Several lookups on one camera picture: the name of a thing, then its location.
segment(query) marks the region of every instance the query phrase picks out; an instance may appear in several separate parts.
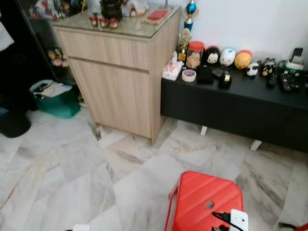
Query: blue trophy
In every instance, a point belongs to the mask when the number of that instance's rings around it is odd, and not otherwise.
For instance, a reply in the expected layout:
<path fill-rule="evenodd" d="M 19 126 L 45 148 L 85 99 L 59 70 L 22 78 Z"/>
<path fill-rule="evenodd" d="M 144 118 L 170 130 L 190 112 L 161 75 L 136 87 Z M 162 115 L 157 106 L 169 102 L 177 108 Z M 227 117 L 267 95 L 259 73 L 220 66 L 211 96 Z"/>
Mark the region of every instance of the blue trophy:
<path fill-rule="evenodd" d="M 191 0 L 190 3 L 188 3 L 188 5 L 186 6 L 186 9 L 183 9 L 183 13 L 186 16 L 184 28 L 188 28 L 190 31 L 193 27 L 193 19 L 199 13 L 199 9 L 197 9 L 197 5 L 194 2 L 194 0 Z"/>

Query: panda figurine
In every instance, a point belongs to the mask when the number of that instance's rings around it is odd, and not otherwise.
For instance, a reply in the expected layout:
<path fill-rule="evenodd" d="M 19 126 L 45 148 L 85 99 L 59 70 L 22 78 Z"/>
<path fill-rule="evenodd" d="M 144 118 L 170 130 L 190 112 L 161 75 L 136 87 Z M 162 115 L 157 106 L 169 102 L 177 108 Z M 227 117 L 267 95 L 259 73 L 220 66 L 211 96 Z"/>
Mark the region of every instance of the panda figurine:
<path fill-rule="evenodd" d="M 262 61 L 259 60 L 256 63 L 251 63 L 250 65 L 248 65 L 248 67 L 246 68 L 246 74 L 250 77 L 255 77 L 258 73 L 259 67 L 261 66 Z"/>
<path fill-rule="evenodd" d="M 275 59 L 267 58 L 262 68 L 262 76 L 270 77 L 275 72 L 276 62 Z"/>
<path fill-rule="evenodd" d="M 222 50 L 220 54 L 219 62 L 221 65 L 230 66 L 235 59 L 235 50 L 231 47 L 227 47 L 226 49 Z"/>
<path fill-rule="evenodd" d="M 203 64 L 215 64 L 219 61 L 220 52 L 218 47 L 209 47 L 202 57 Z"/>

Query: black tv console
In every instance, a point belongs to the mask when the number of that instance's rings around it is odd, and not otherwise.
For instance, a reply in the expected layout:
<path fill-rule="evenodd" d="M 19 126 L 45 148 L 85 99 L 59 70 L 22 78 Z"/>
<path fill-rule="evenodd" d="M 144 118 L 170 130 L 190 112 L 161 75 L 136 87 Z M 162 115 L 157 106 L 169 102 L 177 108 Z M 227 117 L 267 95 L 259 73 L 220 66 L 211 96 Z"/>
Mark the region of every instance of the black tv console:
<path fill-rule="evenodd" d="M 161 114 L 308 153 L 308 95 L 230 68 L 229 89 L 162 79 Z"/>

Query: teal bin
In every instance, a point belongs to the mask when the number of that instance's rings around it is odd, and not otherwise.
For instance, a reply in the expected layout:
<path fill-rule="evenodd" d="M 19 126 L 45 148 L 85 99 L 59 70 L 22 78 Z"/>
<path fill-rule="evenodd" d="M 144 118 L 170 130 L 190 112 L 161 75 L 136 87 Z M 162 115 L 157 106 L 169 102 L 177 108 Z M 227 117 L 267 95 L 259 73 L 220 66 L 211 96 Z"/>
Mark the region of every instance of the teal bin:
<path fill-rule="evenodd" d="M 35 88 L 37 88 L 42 83 L 47 82 L 50 82 L 50 80 L 42 80 L 34 84 L 30 88 L 30 92 L 33 93 L 33 90 Z M 34 100 L 40 111 L 62 119 L 70 119 L 80 111 L 79 103 L 75 96 L 73 88 L 71 88 L 69 91 L 66 91 L 60 95 L 51 98 L 39 99 L 34 97 Z"/>

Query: black cable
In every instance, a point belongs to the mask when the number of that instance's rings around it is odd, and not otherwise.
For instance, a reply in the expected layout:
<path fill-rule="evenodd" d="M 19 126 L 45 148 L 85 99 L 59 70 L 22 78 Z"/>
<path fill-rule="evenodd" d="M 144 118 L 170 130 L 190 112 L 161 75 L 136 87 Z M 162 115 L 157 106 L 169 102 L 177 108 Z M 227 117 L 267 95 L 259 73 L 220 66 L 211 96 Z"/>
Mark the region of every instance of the black cable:
<path fill-rule="evenodd" d="M 290 228 L 290 229 L 294 229 L 294 230 L 297 229 L 296 226 L 290 225 L 290 224 L 286 224 L 286 223 L 279 222 L 278 225 L 279 225 L 280 228 Z"/>
<path fill-rule="evenodd" d="M 244 231 L 242 230 L 240 227 L 238 227 L 237 225 L 234 225 L 233 223 L 230 222 L 230 217 L 231 215 L 229 213 L 217 213 L 217 212 L 212 212 L 212 215 L 216 218 L 218 218 L 219 220 L 222 220 L 226 223 L 228 223 L 229 225 L 237 228 L 239 231 Z"/>

